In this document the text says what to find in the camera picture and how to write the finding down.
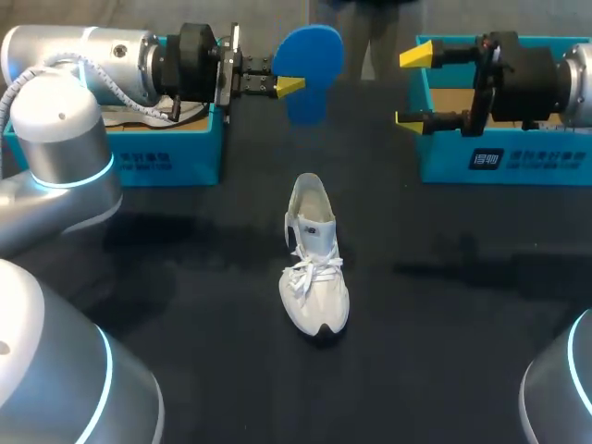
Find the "gray floor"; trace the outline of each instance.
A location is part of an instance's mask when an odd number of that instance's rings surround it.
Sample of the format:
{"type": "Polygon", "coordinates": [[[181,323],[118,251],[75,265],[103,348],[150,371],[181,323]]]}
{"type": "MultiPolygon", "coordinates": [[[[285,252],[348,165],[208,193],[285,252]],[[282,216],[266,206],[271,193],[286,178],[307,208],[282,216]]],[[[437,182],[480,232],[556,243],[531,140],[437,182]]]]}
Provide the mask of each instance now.
{"type": "MultiPolygon", "coordinates": [[[[216,35],[243,25],[242,45],[249,53],[272,52],[307,20],[309,0],[0,0],[0,34],[24,23],[98,25],[175,32],[184,21],[207,22],[216,35]]],[[[517,30],[546,35],[592,33],[589,0],[421,0],[403,6],[397,48],[429,33],[479,33],[517,30]]],[[[366,67],[364,76],[372,78],[366,67]]]]}

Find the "printed logo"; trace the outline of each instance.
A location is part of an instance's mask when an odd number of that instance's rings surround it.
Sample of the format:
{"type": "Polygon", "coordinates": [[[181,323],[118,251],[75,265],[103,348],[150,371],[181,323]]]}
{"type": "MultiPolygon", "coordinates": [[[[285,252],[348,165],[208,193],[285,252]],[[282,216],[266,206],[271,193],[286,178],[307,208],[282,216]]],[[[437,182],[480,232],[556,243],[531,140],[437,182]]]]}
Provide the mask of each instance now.
{"type": "Polygon", "coordinates": [[[471,156],[469,169],[498,169],[502,157],[503,150],[501,148],[477,148],[471,156]]]}
{"type": "Polygon", "coordinates": [[[304,232],[312,234],[313,236],[318,236],[320,234],[315,227],[304,227],[304,232]]]}

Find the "white cable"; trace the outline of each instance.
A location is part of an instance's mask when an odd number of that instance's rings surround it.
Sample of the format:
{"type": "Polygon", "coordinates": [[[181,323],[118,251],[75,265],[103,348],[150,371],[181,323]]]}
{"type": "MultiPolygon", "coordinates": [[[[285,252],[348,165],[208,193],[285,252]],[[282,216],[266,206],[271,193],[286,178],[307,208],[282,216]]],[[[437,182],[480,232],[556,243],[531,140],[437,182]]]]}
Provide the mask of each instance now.
{"type": "Polygon", "coordinates": [[[49,57],[48,59],[46,59],[43,64],[46,65],[47,67],[51,67],[52,65],[54,65],[58,62],[70,61],[70,60],[84,62],[84,65],[86,65],[91,70],[93,70],[101,78],[101,80],[107,86],[107,88],[109,88],[109,90],[125,106],[128,106],[129,108],[131,108],[134,111],[137,111],[139,113],[143,113],[146,116],[155,117],[155,118],[162,118],[163,120],[168,120],[167,113],[161,113],[160,111],[157,111],[153,108],[148,108],[146,106],[142,106],[142,105],[134,102],[133,100],[131,100],[130,97],[128,95],[126,95],[121,90],[121,88],[119,88],[116,85],[116,83],[113,81],[113,79],[111,79],[111,77],[109,77],[109,75],[105,72],[105,70],[102,69],[98,63],[94,62],[86,55],[73,53],[73,52],[59,53],[59,54],[53,55],[53,56],[49,57]]]}
{"type": "Polygon", "coordinates": [[[91,70],[93,70],[105,83],[107,88],[126,106],[130,107],[134,111],[139,113],[143,113],[149,117],[161,118],[163,120],[168,120],[167,113],[162,113],[157,111],[153,108],[148,108],[146,106],[142,106],[133,100],[130,99],[128,95],[126,95],[121,88],[119,88],[116,83],[111,79],[111,77],[102,69],[97,63],[92,61],[89,57],[85,55],[81,55],[78,53],[59,53],[53,55],[46,59],[43,62],[43,66],[40,67],[30,67],[23,71],[6,89],[6,92],[0,99],[0,180],[4,178],[4,171],[3,171],[3,157],[2,157],[2,137],[4,136],[4,130],[6,127],[6,123],[8,122],[8,118],[10,115],[10,106],[14,102],[15,98],[19,94],[22,87],[28,81],[33,80],[39,74],[44,72],[57,72],[60,74],[68,74],[66,71],[62,71],[60,69],[52,68],[52,65],[62,62],[62,61],[81,61],[91,70]]]}

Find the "robotic arm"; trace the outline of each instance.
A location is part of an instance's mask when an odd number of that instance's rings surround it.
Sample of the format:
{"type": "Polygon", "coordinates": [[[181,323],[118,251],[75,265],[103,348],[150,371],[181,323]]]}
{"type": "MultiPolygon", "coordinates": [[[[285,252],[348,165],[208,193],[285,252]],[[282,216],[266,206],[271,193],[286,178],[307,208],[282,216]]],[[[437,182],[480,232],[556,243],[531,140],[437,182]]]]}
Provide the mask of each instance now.
{"type": "MultiPolygon", "coordinates": [[[[17,26],[2,43],[10,115],[30,170],[0,181],[0,257],[101,222],[122,200],[99,105],[127,105],[176,122],[181,102],[216,104],[229,122],[243,94],[280,98],[304,79],[273,76],[272,56],[245,56],[240,27],[218,43],[209,25],[185,24],[166,45],[149,31],[17,26]],[[161,97],[170,112],[152,108],[161,97]]],[[[2,178],[0,157],[0,179],[2,178]]]]}
{"type": "Polygon", "coordinates": [[[471,109],[461,113],[397,113],[397,123],[422,134],[460,130],[483,134],[489,115],[496,122],[537,122],[558,113],[566,127],[592,126],[592,43],[581,43],[556,64],[547,47],[523,47],[516,32],[491,32],[474,44],[430,41],[401,54],[402,68],[442,68],[475,63],[471,109]]]}

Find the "blue box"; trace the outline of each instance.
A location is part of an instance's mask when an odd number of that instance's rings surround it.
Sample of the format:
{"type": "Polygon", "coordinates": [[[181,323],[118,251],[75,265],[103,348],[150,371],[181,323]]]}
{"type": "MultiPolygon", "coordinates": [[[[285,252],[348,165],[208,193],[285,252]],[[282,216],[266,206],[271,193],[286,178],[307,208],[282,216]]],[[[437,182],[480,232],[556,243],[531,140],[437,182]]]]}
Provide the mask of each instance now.
{"type": "MultiPolygon", "coordinates": [[[[417,44],[432,39],[446,43],[474,43],[474,36],[420,35],[417,44]]],[[[589,43],[582,37],[521,37],[523,46],[549,46],[559,61],[571,46],[589,43]]],[[[470,89],[475,65],[448,65],[441,69],[414,69],[410,108],[437,111],[433,89],[470,89]]],[[[530,185],[592,185],[592,133],[576,131],[523,131],[486,128],[481,137],[462,137],[459,130],[416,136],[422,181],[530,185]],[[471,169],[475,162],[484,169],[471,169]]]]}
{"type": "MultiPolygon", "coordinates": [[[[210,105],[207,122],[199,129],[109,130],[107,139],[124,187],[183,187],[216,185],[223,141],[223,112],[210,105]]],[[[8,123],[5,140],[22,169],[27,159],[8,123]]]]}

